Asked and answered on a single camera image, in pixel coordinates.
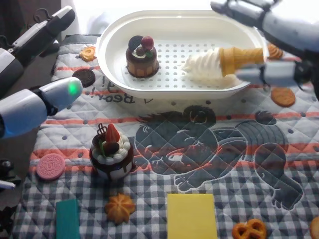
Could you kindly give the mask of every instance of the dark background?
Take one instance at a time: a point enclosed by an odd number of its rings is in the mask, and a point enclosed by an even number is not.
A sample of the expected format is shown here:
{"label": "dark background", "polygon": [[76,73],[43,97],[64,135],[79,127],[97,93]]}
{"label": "dark background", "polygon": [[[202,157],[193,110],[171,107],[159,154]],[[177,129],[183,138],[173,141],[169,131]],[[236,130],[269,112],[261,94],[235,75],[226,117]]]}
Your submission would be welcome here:
{"label": "dark background", "polygon": [[[23,34],[27,24],[34,24],[33,14],[39,8],[46,8],[54,14],[61,8],[60,0],[0,0],[0,35],[5,35],[12,44]],[[51,80],[51,69],[56,59],[55,55],[45,58],[37,57],[25,69],[24,75],[7,92],[6,96],[32,86],[45,85]],[[7,158],[15,164],[15,172],[22,179],[29,168],[29,157],[33,151],[37,129],[24,135],[0,139],[0,158]],[[0,192],[0,210],[6,206],[13,207],[19,203],[22,184],[15,190]],[[6,238],[6,233],[0,233],[0,238]]]}

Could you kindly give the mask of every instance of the perforated basket bottom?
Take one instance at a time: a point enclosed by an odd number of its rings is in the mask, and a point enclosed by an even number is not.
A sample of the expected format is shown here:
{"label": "perforated basket bottom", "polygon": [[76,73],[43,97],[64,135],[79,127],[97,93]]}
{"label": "perforated basket bottom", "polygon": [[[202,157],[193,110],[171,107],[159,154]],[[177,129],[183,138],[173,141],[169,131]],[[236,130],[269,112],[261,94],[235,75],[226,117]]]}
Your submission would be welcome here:
{"label": "perforated basket bottom", "polygon": [[[230,45],[219,44],[218,47],[230,47]],[[159,71],[149,78],[135,78],[129,74],[126,63],[122,66],[122,75],[127,86],[135,89],[156,89],[156,90],[209,90],[227,89],[241,84],[242,82],[235,76],[228,77],[228,84],[215,84],[208,80],[194,80],[181,70],[189,55],[207,52],[215,48],[213,43],[194,42],[170,42],[155,45],[158,53]]]}

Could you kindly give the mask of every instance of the green light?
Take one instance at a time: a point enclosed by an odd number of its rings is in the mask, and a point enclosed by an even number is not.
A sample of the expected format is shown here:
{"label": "green light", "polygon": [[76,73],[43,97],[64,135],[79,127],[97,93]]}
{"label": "green light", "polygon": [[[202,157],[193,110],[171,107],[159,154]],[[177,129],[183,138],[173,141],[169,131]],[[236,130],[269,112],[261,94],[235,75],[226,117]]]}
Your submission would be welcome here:
{"label": "green light", "polygon": [[70,84],[69,84],[69,94],[73,96],[73,95],[75,95],[77,92],[78,92],[78,89],[77,89],[77,87],[76,87],[76,84],[70,83]]}

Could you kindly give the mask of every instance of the yellow block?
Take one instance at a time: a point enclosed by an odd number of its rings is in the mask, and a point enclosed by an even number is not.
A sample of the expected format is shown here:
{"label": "yellow block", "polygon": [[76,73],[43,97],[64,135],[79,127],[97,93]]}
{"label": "yellow block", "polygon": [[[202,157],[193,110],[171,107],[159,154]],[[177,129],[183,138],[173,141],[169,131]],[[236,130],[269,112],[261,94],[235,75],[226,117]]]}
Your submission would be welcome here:
{"label": "yellow block", "polygon": [[212,194],[167,195],[168,239],[217,239]]}

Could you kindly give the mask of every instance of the white tray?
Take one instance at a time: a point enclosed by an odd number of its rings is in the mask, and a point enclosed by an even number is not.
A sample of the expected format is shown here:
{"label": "white tray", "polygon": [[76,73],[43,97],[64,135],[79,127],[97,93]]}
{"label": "white tray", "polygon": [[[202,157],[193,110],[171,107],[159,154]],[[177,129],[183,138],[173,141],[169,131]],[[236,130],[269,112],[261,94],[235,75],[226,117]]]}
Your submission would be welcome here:
{"label": "white tray", "polygon": [[[136,79],[126,69],[125,52],[134,35],[154,38],[160,65],[150,78]],[[262,47],[267,44],[254,28],[245,27],[209,10],[138,11],[112,23],[98,39],[96,56],[105,76],[124,92],[138,98],[220,99],[226,98],[249,83],[219,90],[207,82],[185,77],[181,66],[191,54],[211,47]]]}

